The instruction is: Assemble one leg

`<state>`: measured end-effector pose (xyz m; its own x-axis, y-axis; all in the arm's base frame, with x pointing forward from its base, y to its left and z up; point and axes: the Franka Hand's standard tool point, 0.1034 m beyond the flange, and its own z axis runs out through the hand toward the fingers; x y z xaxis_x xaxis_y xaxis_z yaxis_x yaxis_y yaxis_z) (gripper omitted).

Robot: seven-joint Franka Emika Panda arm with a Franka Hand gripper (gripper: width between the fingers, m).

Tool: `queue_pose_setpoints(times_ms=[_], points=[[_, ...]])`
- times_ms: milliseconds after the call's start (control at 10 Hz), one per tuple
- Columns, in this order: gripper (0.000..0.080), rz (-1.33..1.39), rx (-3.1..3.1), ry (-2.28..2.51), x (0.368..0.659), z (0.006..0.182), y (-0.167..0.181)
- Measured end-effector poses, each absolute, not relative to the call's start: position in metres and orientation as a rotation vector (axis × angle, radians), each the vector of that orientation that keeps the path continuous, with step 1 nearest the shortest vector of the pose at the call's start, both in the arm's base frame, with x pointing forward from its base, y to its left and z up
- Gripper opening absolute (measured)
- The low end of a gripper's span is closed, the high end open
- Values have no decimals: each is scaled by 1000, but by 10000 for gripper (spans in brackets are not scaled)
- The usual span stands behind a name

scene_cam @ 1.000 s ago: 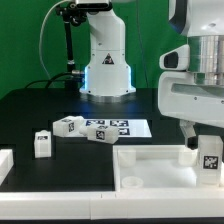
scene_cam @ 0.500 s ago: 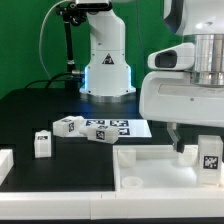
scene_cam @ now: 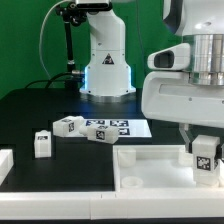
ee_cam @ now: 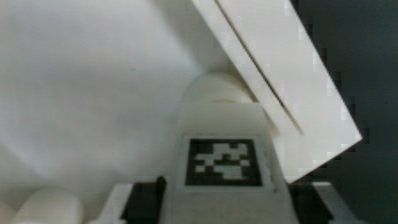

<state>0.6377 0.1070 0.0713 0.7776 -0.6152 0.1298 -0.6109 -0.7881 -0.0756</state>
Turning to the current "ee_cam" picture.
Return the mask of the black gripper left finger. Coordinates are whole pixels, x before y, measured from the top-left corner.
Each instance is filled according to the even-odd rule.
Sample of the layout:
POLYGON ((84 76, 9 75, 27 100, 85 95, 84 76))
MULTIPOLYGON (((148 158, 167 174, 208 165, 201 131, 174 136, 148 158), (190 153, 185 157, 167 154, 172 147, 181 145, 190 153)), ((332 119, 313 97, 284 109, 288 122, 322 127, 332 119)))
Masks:
POLYGON ((117 184, 98 218, 87 224, 160 224, 167 179, 117 184))

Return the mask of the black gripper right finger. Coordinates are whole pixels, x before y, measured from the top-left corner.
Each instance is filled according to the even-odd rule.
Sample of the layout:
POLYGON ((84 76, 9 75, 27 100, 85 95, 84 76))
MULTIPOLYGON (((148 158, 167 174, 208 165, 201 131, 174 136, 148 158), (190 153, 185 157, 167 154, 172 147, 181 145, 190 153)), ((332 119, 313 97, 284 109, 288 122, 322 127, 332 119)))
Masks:
POLYGON ((297 182, 290 193, 300 224, 355 224, 355 214, 331 182, 297 182))

